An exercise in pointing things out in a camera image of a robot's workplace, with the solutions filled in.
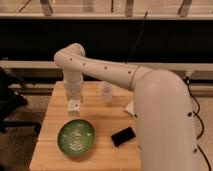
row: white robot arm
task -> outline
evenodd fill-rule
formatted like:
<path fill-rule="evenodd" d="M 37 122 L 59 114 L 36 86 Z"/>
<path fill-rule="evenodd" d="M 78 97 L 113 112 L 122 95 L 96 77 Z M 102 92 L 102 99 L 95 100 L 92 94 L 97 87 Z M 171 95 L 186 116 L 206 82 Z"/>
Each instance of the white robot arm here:
<path fill-rule="evenodd" d="M 192 105 L 184 82 L 170 71 L 88 59 L 76 49 L 84 52 L 72 44 L 55 54 L 64 77 L 83 73 L 134 92 L 141 170 L 198 171 Z"/>

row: white cup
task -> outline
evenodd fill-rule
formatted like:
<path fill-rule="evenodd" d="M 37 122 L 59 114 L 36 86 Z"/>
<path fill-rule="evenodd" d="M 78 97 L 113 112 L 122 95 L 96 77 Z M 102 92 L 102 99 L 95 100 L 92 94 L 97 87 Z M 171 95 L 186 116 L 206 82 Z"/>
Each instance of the white cup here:
<path fill-rule="evenodd" d="M 100 94 L 105 103 L 111 103 L 113 97 L 113 85 L 106 81 L 101 81 Z"/>

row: wooden table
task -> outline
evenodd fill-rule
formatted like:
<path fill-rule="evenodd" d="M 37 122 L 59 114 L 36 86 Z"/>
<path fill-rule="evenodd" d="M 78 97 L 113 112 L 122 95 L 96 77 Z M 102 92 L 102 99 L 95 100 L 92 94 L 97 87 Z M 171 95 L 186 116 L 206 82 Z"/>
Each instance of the wooden table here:
<path fill-rule="evenodd" d="M 80 118 L 94 126 L 95 143 L 85 155 L 72 159 L 57 146 L 59 130 L 73 118 L 67 113 L 68 101 L 62 82 L 55 84 L 30 164 L 31 171 L 140 171 L 136 139 L 115 147 L 110 137 L 129 126 L 135 131 L 133 117 L 124 111 L 132 100 L 132 92 L 115 87 L 112 103 L 105 104 L 98 86 L 99 82 L 84 83 L 80 113 Z"/>

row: smartphone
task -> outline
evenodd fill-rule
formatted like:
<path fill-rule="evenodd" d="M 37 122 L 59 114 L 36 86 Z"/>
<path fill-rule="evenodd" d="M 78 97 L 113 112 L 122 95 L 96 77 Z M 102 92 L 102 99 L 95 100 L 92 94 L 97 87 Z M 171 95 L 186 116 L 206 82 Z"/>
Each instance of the smartphone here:
<path fill-rule="evenodd" d="M 111 136 L 112 141 L 116 147 L 134 137 L 135 137 L 135 133 L 131 127 L 123 129 Z"/>

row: dark wall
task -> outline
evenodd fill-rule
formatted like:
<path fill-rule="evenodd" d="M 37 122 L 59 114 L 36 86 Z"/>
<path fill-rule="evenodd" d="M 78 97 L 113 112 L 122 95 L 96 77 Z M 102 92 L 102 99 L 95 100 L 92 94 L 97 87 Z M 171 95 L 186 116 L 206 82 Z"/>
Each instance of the dark wall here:
<path fill-rule="evenodd" d="M 74 42 L 88 57 L 126 61 L 142 28 L 138 20 L 0 20 L 0 59 L 51 61 Z M 151 21 L 131 62 L 213 62 L 213 21 Z"/>

